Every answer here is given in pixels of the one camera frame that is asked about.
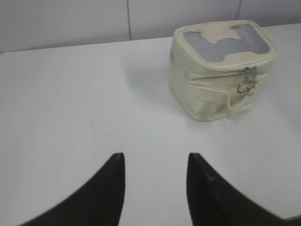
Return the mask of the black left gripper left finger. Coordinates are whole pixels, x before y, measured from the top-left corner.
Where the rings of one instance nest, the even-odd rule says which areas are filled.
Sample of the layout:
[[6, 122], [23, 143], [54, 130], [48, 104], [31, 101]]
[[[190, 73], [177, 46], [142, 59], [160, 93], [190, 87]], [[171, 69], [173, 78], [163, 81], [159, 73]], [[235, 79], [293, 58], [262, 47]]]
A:
[[26, 226], [117, 226], [125, 197], [125, 157], [113, 154], [75, 193]]

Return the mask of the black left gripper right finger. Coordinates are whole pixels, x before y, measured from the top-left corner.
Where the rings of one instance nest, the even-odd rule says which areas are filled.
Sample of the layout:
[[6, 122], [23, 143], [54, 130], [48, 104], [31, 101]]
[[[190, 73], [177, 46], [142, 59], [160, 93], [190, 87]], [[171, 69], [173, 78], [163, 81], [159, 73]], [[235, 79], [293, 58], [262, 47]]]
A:
[[223, 177], [198, 153], [190, 153], [187, 200], [194, 226], [287, 226]]

